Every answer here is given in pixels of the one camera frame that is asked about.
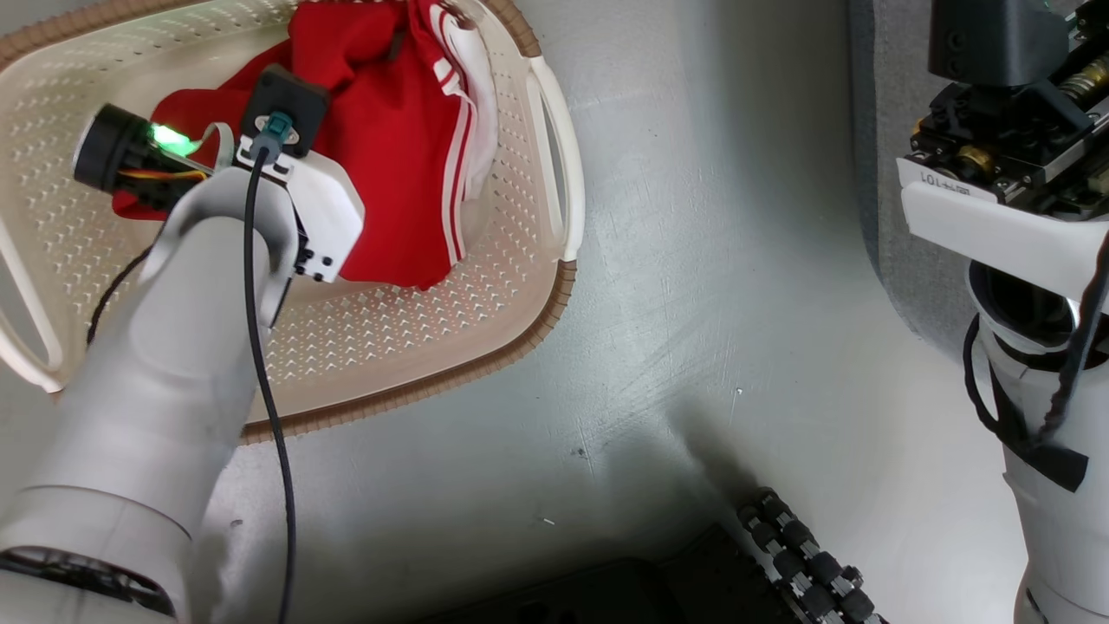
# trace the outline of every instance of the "brown basket rim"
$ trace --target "brown basket rim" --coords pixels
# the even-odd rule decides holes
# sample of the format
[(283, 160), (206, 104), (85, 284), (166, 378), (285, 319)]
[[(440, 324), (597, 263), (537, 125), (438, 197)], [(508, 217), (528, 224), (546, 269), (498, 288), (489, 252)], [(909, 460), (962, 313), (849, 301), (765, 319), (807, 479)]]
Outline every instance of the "brown basket rim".
[[(55, 18), (24, 27), (0, 38), (0, 71), (27, 54), (82, 34), (162, 11), (201, 4), (207, 0), (102, 0), (95, 4), (69, 11)], [(520, 54), (537, 58), (542, 54), (539, 40), (512, 0), (480, 0), (508, 29)], [(444, 371), (386, 392), (332, 408), (283, 417), (286, 436), (301, 436), (343, 423), (369, 418), (421, 399), (452, 390), (488, 377), (518, 362), (554, 329), (562, 310), (570, 301), (578, 263), (559, 262), (550, 297), (536, 321), (507, 346), (466, 365)], [(248, 423), (242, 443), (254, 444), (273, 440), (268, 422)]]

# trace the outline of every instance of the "black strap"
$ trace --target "black strap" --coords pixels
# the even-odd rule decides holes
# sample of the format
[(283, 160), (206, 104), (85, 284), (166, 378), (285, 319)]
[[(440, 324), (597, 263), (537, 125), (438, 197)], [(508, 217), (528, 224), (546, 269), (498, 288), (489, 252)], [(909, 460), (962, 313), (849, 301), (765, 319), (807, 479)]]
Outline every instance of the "black strap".
[(963, 344), (963, 367), (967, 396), (974, 403), (978, 420), (1026, 464), (1059, 488), (1068, 492), (1077, 492), (1082, 481), (1086, 480), (1086, 470), (1090, 459), (1055, 444), (1034, 444), (1028, 434), (1024, 415), (1005, 393), (993, 367), (989, 368), (989, 377), (994, 388), (994, 402), (997, 406), (998, 418), (995, 419), (989, 413), (989, 409), (986, 408), (986, 402), (981, 399), (974, 377), (974, 344), (978, 338), (980, 325), (981, 320), (975, 317)]

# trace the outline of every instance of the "basket handle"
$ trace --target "basket handle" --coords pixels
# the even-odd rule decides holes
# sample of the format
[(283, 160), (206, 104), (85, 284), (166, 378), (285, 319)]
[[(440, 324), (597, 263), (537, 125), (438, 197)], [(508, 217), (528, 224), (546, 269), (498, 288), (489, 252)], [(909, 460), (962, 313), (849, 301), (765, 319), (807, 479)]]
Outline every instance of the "basket handle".
[(536, 57), (530, 61), (531, 73), (539, 84), (542, 103), (547, 108), (548, 119), (554, 130), (554, 145), (558, 147), (559, 163), (562, 166), (566, 205), (551, 206), (551, 221), (560, 221), (556, 224), (554, 231), (563, 234), (562, 259), (572, 262), (578, 258), (578, 249), (581, 248), (586, 235), (586, 173), (581, 164), (581, 150), (578, 147), (578, 135), (573, 131), (570, 106), (566, 103), (566, 95), (562, 94), (562, 88), (559, 86), (554, 72), (542, 57)]
[(2, 255), (4, 263), (8, 265), (12, 280), (16, 282), (16, 287), (19, 289), (23, 304), (27, 305), (27, 310), (30, 311), (35, 330), (39, 333), (39, 338), (47, 348), (50, 362), (43, 362), (19, 338), (16, 329), (8, 321), (2, 307), (0, 307), (0, 360), (3, 360), (16, 375), (23, 378), (27, 382), (33, 383), (51, 395), (60, 392), (64, 386), (59, 376), (62, 364), (62, 349), (53, 334), (53, 328), (47, 317), (45, 309), (42, 307), (41, 299), (34, 290), (31, 276), (27, 273), (23, 260), (19, 256), (19, 252), (16, 249), (16, 245), (3, 222), (0, 222), (0, 255)]

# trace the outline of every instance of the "red cloth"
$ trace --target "red cloth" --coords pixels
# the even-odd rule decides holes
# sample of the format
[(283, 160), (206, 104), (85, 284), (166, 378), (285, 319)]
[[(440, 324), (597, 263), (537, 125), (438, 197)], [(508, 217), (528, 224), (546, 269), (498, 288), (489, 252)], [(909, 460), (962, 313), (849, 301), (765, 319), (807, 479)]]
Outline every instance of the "red cloth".
[[(217, 121), (237, 127), (271, 63), (327, 88), (332, 108), (313, 149), (346, 168), (366, 205), (365, 229), (340, 274), (430, 287), (464, 254), (458, 211), (470, 129), (466, 101), (445, 93), (454, 69), (429, 30), (436, 3), (302, 3), (288, 40), (216, 90), (171, 94), (152, 120), (194, 137)], [(399, 55), (388, 60), (398, 31), (406, 33)], [(215, 151), (205, 145), (194, 157), (211, 164)], [(113, 208), (129, 218), (165, 217), (125, 193)]]

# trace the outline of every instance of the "camera lens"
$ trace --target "camera lens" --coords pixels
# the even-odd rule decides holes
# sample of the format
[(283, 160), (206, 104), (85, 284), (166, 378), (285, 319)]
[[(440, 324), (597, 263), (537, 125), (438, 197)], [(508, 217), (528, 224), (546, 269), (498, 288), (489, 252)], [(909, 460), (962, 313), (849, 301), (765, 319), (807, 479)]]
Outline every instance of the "camera lens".
[(150, 157), (150, 125), (134, 113), (104, 104), (78, 145), (73, 177), (94, 188), (114, 192), (120, 168), (141, 167)]

